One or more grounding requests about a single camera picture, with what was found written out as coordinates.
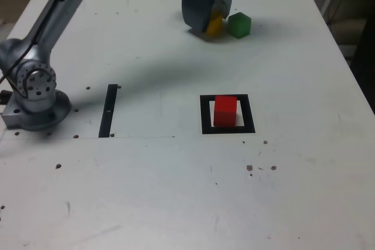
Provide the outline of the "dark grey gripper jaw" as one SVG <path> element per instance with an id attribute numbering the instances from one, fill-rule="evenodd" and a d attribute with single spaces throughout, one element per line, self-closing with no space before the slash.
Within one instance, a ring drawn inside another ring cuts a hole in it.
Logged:
<path id="1" fill-rule="evenodd" d="M 205 33 L 209 25 L 214 0 L 182 0 L 185 24 L 195 32 Z"/>

